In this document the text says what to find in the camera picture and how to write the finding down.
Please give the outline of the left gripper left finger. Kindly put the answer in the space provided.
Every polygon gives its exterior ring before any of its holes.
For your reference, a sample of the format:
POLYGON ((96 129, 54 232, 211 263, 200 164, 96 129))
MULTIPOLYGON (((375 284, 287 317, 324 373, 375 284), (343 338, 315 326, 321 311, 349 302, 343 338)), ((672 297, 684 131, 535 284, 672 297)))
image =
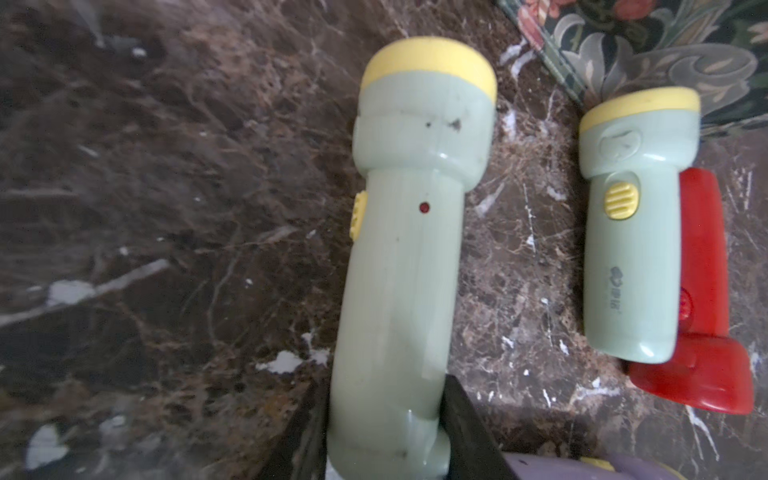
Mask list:
POLYGON ((311 382, 255 479, 321 480, 326 477, 329 389, 329 379, 311 382))

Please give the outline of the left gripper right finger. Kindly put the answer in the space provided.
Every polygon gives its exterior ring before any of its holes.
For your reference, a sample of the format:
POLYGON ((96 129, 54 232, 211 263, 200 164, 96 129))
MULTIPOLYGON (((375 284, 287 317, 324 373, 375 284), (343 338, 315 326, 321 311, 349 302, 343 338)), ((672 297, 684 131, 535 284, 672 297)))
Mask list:
POLYGON ((446 376, 440 424, 450 441, 448 480, 518 479, 453 375, 446 376))

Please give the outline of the purple flashlight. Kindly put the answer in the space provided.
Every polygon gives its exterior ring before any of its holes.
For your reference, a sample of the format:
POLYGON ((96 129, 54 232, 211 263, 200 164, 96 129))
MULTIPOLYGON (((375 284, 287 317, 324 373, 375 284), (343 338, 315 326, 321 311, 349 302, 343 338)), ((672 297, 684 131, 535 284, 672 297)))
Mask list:
POLYGON ((578 460, 505 453, 504 458, 520 479, 546 480, 686 480, 665 464, 610 454, 605 459, 580 457, 578 460))

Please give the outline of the green flashlight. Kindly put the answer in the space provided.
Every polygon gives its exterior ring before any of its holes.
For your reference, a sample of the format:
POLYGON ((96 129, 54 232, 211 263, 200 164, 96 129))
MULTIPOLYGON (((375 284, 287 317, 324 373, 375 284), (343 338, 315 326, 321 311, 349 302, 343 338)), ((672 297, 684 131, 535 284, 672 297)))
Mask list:
POLYGON ((589 183, 583 320, 589 345, 643 364, 668 361, 678 330, 681 172, 700 141, 696 90, 622 95, 587 112, 578 163, 589 183))
POLYGON ((440 424, 466 194, 488 165, 497 81, 442 37, 387 45, 361 81, 352 156, 365 187, 330 387, 327 449, 344 479, 441 479, 440 424))

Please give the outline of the cream canvas tote bag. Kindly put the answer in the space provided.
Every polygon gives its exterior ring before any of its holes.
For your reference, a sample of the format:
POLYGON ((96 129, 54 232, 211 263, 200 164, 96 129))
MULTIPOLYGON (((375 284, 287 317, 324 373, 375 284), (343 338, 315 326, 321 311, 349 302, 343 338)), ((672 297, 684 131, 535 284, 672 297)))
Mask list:
POLYGON ((588 110, 680 86, 701 98, 703 136, 767 124, 764 1, 501 1, 568 95, 588 110))

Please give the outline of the small red flashlight right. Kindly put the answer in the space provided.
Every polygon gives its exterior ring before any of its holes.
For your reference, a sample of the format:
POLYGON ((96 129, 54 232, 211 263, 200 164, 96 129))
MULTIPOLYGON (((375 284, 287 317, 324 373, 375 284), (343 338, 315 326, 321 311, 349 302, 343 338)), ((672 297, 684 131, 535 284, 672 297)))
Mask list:
POLYGON ((754 407, 750 360, 729 336, 728 262, 722 199, 715 175, 680 174, 682 263, 676 347, 662 364, 631 362, 638 388, 676 403, 748 415, 754 407))

